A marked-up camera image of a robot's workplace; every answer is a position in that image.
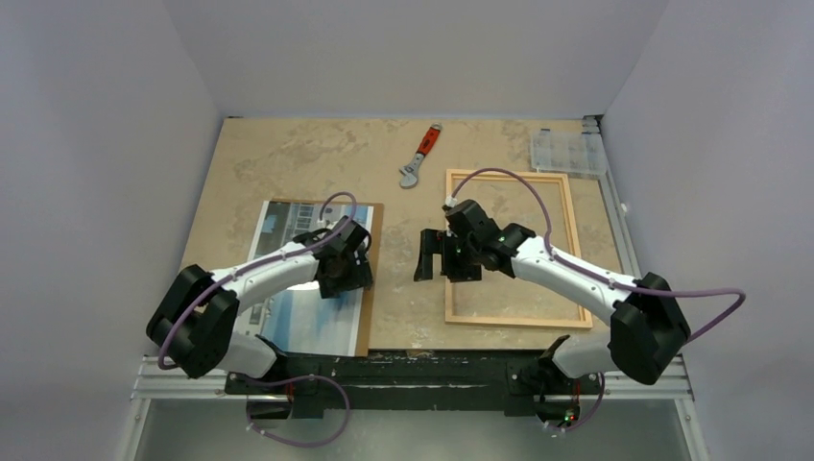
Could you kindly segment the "brown backing board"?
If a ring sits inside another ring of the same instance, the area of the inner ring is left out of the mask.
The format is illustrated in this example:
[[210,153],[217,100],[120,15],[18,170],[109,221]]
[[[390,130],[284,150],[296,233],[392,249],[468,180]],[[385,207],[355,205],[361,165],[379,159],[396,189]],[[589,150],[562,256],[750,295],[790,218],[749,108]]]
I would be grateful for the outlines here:
[[363,225],[371,234],[368,256],[371,263],[373,284],[370,289],[346,292],[339,298],[323,299],[319,285],[314,280],[307,285],[315,294],[315,319],[313,332],[306,334],[307,349],[312,353],[340,356],[364,356],[369,351],[371,315],[374,300],[376,267],[380,254],[380,237],[383,227],[384,206],[373,203],[353,205],[348,196],[335,194],[315,208],[316,222],[313,231],[329,228],[329,238],[337,236],[342,227],[335,228],[338,221],[347,216]]

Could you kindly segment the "building photo print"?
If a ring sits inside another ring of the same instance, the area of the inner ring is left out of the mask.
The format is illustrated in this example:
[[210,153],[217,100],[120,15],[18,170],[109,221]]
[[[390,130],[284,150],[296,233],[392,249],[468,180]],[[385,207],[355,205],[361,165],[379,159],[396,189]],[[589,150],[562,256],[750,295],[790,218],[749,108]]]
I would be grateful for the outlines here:
[[[271,253],[294,236],[332,226],[350,212],[347,200],[322,204],[282,199],[265,202],[249,249],[249,259]],[[362,356],[368,351],[363,329],[366,292],[345,292],[336,298],[321,297],[315,281],[295,285],[256,303],[240,314],[234,330],[258,335],[285,352]]]

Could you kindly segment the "light wooden picture frame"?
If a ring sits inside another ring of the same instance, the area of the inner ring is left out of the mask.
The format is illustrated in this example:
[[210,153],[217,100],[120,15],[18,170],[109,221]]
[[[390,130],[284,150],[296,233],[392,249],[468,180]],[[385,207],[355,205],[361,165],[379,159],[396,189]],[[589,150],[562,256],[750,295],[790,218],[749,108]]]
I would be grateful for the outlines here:
[[[483,182],[511,182],[515,177],[494,170],[446,170],[447,199],[457,199],[464,185],[470,181]],[[533,183],[552,183],[559,188],[563,221],[567,240],[568,253],[577,257],[582,256],[581,242],[578,236],[575,208],[573,204],[569,178],[565,173],[516,173],[522,180],[529,183],[532,192],[537,190]],[[590,329],[593,327],[593,316],[582,306],[573,304],[577,319],[543,318],[543,317],[499,317],[499,316],[464,316],[456,313],[455,287],[450,281],[444,286],[444,321],[451,325],[508,327],[508,328],[575,328]]]

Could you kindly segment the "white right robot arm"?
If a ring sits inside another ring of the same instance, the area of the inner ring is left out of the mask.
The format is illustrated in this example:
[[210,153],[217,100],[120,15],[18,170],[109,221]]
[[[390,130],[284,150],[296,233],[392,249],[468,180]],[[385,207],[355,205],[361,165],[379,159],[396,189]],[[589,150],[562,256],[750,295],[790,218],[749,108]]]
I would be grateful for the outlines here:
[[653,385],[688,341],[691,330],[662,277],[603,270],[524,226],[499,227],[473,200],[444,211],[445,229],[419,235],[416,281],[433,277],[433,257],[439,255],[441,274],[452,283],[498,272],[547,288],[608,326],[605,333],[562,336],[547,348],[539,364],[546,388],[561,391],[577,377],[613,371]]

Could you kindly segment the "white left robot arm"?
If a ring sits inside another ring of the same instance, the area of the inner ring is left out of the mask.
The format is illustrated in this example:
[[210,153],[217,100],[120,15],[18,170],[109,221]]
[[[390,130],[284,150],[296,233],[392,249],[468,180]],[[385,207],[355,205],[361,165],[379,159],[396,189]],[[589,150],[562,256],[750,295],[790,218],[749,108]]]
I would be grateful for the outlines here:
[[146,327],[159,347],[158,368],[181,369],[190,378],[232,372],[248,376],[261,392],[277,391],[286,379],[278,347],[237,331],[238,317],[278,294],[323,305],[371,288],[370,240],[363,225],[344,216],[330,230],[302,233],[241,265],[182,269]]

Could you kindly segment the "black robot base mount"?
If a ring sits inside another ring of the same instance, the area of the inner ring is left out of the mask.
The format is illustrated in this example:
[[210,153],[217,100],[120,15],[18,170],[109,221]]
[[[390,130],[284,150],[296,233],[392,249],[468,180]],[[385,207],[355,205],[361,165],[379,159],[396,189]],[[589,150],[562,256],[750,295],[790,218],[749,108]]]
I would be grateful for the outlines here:
[[600,393],[594,372],[557,371],[543,350],[373,351],[366,357],[289,352],[261,378],[229,373],[230,395],[279,396],[274,416],[320,418],[327,409],[493,411],[507,417],[579,414]]

